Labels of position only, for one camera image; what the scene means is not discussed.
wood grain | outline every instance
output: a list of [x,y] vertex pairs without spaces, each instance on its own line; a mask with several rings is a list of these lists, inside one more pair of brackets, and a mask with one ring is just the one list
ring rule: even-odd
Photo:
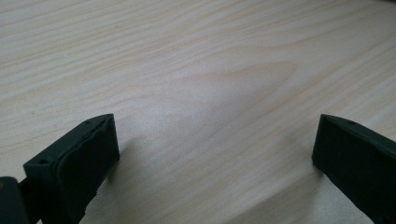
[[382,1],[2,1],[0,169],[84,119],[121,159],[81,223],[371,223],[310,156],[319,115],[396,139]]

light wood surface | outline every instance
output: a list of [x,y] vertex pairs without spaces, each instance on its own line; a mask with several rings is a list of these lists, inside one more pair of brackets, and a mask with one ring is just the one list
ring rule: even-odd
[[371,223],[311,162],[319,115],[396,139],[383,1],[0,2],[0,175],[114,113],[81,223]]

wooden table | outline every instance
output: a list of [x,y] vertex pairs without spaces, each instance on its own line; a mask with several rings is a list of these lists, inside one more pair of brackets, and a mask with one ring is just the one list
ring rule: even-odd
[[371,223],[311,161],[320,114],[396,139],[387,1],[2,1],[0,169],[114,113],[81,223]]

black clamp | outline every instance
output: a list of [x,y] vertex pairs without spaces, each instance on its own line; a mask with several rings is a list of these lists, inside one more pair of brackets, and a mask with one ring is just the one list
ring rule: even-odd
[[20,184],[0,177],[2,224],[77,224],[120,159],[112,114],[88,119],[23,165]]

black plastic object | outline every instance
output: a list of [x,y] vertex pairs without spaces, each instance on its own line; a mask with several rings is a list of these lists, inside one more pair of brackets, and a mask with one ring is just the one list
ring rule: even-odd
[[313,163],[374,223],[396,223],[396,143],[358,123],[322,115]]
[[[17,203],[8,213],[27,217],[29,223],[41,219],[43,224],[77,224],[119,159],[113,115],[88,119],[26,162],[27,177],[18,186],[12,177],[0,179],[6,181],[0,189],[0,208]],[[24,224],[17,219],[4,222],[6,216],[1,210],[0,223]]]

